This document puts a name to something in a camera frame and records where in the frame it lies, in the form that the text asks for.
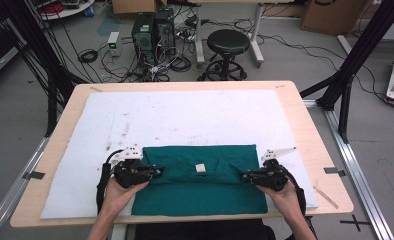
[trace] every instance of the black chair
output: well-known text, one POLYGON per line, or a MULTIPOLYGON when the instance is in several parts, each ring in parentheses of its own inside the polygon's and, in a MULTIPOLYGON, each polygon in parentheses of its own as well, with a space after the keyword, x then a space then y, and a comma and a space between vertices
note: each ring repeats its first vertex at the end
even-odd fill
POLYGON ((197 81, 204 81, 206 77, 211 81, 227 81, 229 78, 241 81, 247 78, 244 69, 234 62, 236 55, 245 53, 250 47, 250 40, 246 35, 231 29, 217 30, 209 35, 207 45, 216 54, 210 58, 211 63, 197 81), (223 59, 213 62, 218 54, 223 59))

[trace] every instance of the white tag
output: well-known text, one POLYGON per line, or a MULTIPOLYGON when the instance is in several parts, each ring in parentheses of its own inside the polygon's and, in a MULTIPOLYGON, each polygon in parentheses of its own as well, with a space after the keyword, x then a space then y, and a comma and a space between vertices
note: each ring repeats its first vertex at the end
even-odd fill
POLYGON ((206 168, 204 167, 204 164, 197 164, 196 165, 196 171, 197 172, 206 172, 206 168))

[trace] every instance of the computer tower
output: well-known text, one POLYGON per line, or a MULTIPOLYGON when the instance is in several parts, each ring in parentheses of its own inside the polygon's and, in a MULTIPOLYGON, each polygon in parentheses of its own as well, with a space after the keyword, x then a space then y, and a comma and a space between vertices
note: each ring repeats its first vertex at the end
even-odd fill
POLYGON ((165 54, 175 55, 175 27, 174 27, 174 15, 172 8, 159 9, 156 14, 156 33, 157 42, 162 48, 161 51, 165 51, 165 54))
POLYGON ((152 12, 138 13, 132 28, 132 40, 140 67, 157 65, 154 17, 155 13, 152 12))

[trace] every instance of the green folded fabric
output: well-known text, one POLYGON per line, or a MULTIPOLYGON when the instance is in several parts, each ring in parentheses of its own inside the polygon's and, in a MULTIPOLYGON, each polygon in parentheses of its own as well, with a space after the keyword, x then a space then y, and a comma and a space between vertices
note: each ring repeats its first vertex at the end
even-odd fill
POLYGON ((268 211, 264 193, 239 173, 258 169, 256 145, 143 148, 144 164, 165 166, 138 192, 132 215, 198 216, 268 211))

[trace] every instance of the white board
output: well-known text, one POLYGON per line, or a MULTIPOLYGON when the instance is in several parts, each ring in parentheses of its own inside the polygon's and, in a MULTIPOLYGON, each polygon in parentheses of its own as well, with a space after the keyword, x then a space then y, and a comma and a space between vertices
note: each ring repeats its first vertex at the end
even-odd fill
MULTIPOLYGON (((256 144, 259 158, 267 149, 295 146, 272 90, 93 93, 57 168, 41 218, 95 217, 102 164, 115 150, 133 144, 256 144)), ((307 207, 318 207, 298 149, 278 161, 305 189, 307 207)), ((121 215, 130 215, 132 204, 121 215)))

